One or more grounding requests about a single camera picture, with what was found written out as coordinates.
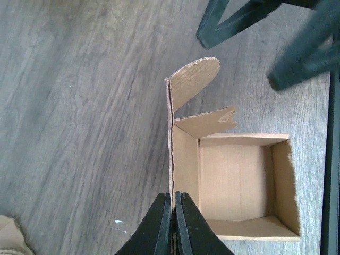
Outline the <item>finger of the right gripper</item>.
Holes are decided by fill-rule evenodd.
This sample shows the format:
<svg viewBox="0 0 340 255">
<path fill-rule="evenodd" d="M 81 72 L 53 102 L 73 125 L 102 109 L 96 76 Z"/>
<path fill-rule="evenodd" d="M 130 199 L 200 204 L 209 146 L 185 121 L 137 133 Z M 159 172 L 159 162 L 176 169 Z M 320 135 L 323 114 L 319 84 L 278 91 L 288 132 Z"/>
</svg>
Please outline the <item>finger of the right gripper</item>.
<svg viewBox="0 0 340 255">
<path fill-rule="evenodd" d="M 229 1 L 210 0 L 198 26 L 196 37 L 205 49 L 211 49 L 230 39 L 281 5 L 281 1 L 248 1 L 223 22 L 220 19 Z"/>
<path fill-rule="evenodd" d="M 320 1 L 267 75 L 275 91 L 339 69 L 339 1 Z"/>
</svg>

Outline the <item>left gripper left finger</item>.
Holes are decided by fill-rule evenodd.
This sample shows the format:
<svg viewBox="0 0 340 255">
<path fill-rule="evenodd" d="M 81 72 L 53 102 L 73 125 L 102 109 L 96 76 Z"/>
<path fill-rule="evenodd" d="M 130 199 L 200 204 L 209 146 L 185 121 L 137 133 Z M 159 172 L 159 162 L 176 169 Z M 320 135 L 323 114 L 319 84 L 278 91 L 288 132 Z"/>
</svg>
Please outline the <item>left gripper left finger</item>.
<svg viewBox="0 0 340 255">
<path fill-rule="evenodd" d="M 160 193 L 130 239 L 117 254 L 171 254 L 171 198 Z"/>
</svg>

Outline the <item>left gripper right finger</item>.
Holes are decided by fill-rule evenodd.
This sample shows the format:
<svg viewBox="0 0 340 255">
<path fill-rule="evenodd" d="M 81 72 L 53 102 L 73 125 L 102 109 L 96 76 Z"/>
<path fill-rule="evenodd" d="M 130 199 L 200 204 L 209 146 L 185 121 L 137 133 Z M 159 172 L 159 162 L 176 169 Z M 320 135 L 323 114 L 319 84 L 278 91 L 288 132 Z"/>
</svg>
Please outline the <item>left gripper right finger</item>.
<svg viewBox="0 0 340 255">
<path fill-rule="evenodd" d="M 175 214 L 176 254 L 233 254 L 214 234 L 188 193 L 175 192 Z"/>
</svg>

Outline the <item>brown cardboard box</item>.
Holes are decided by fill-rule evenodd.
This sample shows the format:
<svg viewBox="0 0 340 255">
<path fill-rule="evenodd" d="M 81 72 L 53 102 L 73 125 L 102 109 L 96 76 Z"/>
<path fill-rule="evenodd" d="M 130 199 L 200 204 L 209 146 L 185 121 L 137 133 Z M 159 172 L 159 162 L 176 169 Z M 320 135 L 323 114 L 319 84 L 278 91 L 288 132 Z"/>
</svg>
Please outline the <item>brown cardboard box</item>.
<svg viewBox="0 0 340 255">
<path fill-rule="evenodd" d="M 222 240 L 298 241 L 295 170 L 287 134 L 235 134 L 235 108 L 175 118 L 212 82 L 214 57 L 193 61 L 166 78 L 169 192 L 190 195 Z"/>
</svg>

